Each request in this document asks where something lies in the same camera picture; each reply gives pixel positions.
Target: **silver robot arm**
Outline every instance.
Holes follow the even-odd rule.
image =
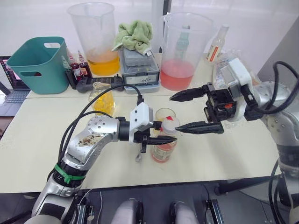
[[[153,111],[140,103],[130,114],[130,121],[99,115],[91,118],[86,128],[69,143],[60,164],[48,179],[26,224],[68,223],[74,216],[74,197],[80,190],[89,169],[110,142],[131,141],[146,145],[160,145],[175,141],[170,136],[150,137],[150,128],[160,128],[161,122],[153,121]]]
[[[273,83],[263,83],[255,87],[255,96],[260,106],[269,102],[273,93]],[[279,84],[277,100],[279,106],[290,95],[286,86]],[[299,221],[299,101],[279,113],[264,115],[261,120],[271,133],[279,153],[278,164],[284,177],[291,203],[289,224]]]
[[[247,121],[261,119],[277,144],[279,167],[285,179],[291,201],[289,224],[299,221],[299,102],[295,98],[287,108],[274,114],[264,115],[253,109],[271,102],[274,83],[264,82],[253,86],[251,76],[242,62],[236,58],[221,69],[227,88],[215,90],[212,83],[200,88],[188,89],[173,95],[170,100],[189,101],[207,95],[204,108],[208,123],[192,122],[176,129],[184,133],[204,134],[224,132],[221,121]],[[278,84],[278,95],[273,106],[278,108],[290,96],[289,89]]]

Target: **yellow liquid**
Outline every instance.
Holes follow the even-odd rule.
[[[110,76],[120,69],[117,52],[107,51],[97,55],[91,50],[87,53],[87,61],[92,73],[98,76]]]
[[[98,98],[93,104],[93,109],[95,111],[105,112],[112,116],[115,109],[115,102],[113,99],[112,92],[107,92],[103,96]]]

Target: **bottle cap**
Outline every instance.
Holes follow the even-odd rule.
[[[78,50],[78,55],[79,55],[79,61],[80,62],[85,62],[85,59],[83,57],[83,55],[81,54],[81,52]]]
[[[67,56],[69,57],[69,63],[70,64],[76,62],[76,60],[74,59],[73,55],[71,54],[71,52],[68,48],[66,48],[66,53],[67,53]]]
[[[168,116],[162,121],[161,128],[165,134],[176,134],[176,127],[179,127],[179,120],[176,117]]]
[[[226,33],[228,32],[228,28],[229,28],[229,25],[228,25],[228,24],[222,24],[221,27],[220,27],[218,36],[219,36],[220,38],[224,38],[225,35],[226,35]]]

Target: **laptop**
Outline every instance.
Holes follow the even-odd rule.
[[[12,90],[9,90],[0,82],[0,102],[2,98],[0,104],[0,116],[2,117],[15,116],[30,92],[30,88],[26,86],[20,77],[18,77],[18,75],[7,65],[9,58],[10,56],[0,56],[1,66],[13,88]]]

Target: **cable connector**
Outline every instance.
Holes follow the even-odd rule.
[[[142,98],[142,95],[138,95],[137,96],[137,106],[140,104],[140,103],[143,103],[144,102],[144,99]]]
[[[244,96],[244,99],[250,108],[258,106],[257,101],[254,98],[252,92],[250,91],[248,85],[241,86],[241,93]]]

